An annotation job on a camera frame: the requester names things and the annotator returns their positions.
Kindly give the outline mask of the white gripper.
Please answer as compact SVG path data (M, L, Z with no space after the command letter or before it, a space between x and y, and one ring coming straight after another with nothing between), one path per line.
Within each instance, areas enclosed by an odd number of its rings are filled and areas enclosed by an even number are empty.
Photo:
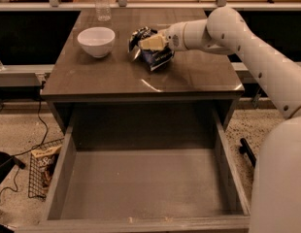
M165 29L160 29L160 34L152 35L138 43L142 50L163 50L168 46L174 51L184 51L184 28L185 22L178 22Z

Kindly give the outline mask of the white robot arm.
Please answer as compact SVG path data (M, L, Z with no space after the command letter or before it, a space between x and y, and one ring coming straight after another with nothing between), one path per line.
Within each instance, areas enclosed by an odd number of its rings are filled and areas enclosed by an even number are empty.
M227 6L206 19L175 23L138 46L237 54L284 117L256 159L249 233L301 233L301 67L255 36Z

